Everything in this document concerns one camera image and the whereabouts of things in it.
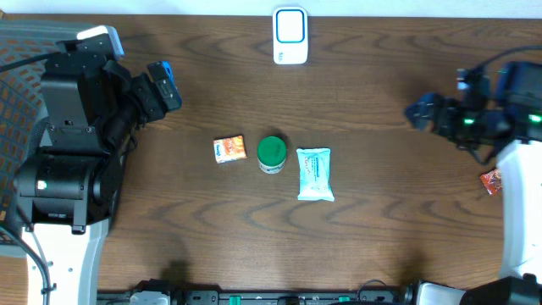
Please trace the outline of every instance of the white plastic package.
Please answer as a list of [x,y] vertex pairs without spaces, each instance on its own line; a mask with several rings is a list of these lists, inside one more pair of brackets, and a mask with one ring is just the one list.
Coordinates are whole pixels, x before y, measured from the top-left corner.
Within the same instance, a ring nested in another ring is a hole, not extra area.
[[329,148],[297,149],[299,159],[298,200],[334,201],[329,184]]

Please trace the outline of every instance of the white device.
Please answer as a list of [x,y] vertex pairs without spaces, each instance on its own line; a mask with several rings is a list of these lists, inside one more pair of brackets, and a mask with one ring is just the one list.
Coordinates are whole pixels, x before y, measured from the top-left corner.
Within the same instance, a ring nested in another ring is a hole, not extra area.
[[307,12],[284,7],[273,12],[273,59],[277,64],[303,64],[308,55]]
[[542,284],[542,142],[508,144],[497,155],[504,208],[500,278],[536,275]]
[[463,290],[423,283],[418,287],[416,305],[458,305],[464,294]]
[[[22,237],[47,264],[51,284],[50,304],[96,304],[98,271],[109,219],[88,225],[83,235],[71,232],[71,225],[36,224]],[[36,263],[28,265],[28,305],[41,305],[43,280]]]

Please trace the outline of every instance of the wood grain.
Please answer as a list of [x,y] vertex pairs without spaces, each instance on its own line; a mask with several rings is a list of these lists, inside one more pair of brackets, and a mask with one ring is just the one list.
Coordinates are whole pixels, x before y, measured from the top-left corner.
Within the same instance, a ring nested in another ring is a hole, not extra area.
[[[468,288],[496,278],[501,199],[478,179],[490,167],[413,131],[402,111],[425,92],[455,95],[457,68],[540,43],[541,21],[311,18],[307,63],[278,66],[271,18],[9,18],[113,25],[123,65],[135,75],[168,60],[184,98],[137,135],[100,289],[160,277],[260,290],[419,277]],[[289,158],[266,175],[257,143],[277,133]],[[217,165],[212,140],[238,134],[249,158]],[[335,202],[296,200],[297,147],[332,149]],[[0,265],[10,279],[0,282],[0,302],[25,303],[25,262]]]

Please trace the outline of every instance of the white wall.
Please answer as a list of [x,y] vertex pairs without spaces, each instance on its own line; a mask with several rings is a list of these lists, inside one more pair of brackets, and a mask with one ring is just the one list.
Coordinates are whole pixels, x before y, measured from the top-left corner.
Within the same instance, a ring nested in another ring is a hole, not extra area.
[[7,13],[270,15],[300,5],[312,16],[542,18],[542,0],[0,0]]

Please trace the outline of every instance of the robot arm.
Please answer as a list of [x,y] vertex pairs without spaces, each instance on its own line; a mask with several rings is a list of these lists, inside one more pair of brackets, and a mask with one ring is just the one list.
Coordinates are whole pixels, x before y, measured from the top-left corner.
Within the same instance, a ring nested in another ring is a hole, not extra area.
[[[511,62],[502,69],[495,94],[485,66],[505,55],[542,46],[519,47],[460,70],[462,100],[436,93],[405,110],[412,125],[428,128],[467,151],[481,164],[497,158],[504,209],[500,280],[469,291],[424,283],[417,304],[539,304],[542,284],[542,64]],[[497,107],[488,108],[489,101]],[[493,147],[485,159],[480,146]]]
[[78,38],[58,42],[62,52],[47,55],[41,89],[51,143],[30,152],[14,179],[15,202],[28,222],[22,240],[41,258],[27,259],[32,305],[96,303],[133,131],[181,106],[167,62],[149,64],[151,78],[131,77],[117,62],[116,30],[99,26]]

